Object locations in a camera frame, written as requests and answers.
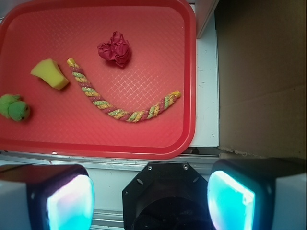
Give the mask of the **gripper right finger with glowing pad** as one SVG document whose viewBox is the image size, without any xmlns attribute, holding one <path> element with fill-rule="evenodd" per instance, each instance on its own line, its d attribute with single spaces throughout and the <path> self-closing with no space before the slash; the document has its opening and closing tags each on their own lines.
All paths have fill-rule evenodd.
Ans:
<svg viewBox="0 0 307 230">
<path fill-rule="evenodd" d="M 212 167 L 207 201 L 217 230 L 305 230 L 307 162 L 220 159 Z"/>
</svg>

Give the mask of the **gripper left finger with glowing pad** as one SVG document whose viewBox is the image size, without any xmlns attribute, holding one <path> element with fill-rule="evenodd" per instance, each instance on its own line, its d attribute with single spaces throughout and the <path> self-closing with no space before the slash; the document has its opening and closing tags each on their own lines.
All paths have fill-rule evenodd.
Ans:
<svg viewBox="0 0 307 230">
<path fill-rule="evenodd" d="M 94 184 L 78 164 L 0 167 L 2 230 L 88 230 Z"/>
</svg>

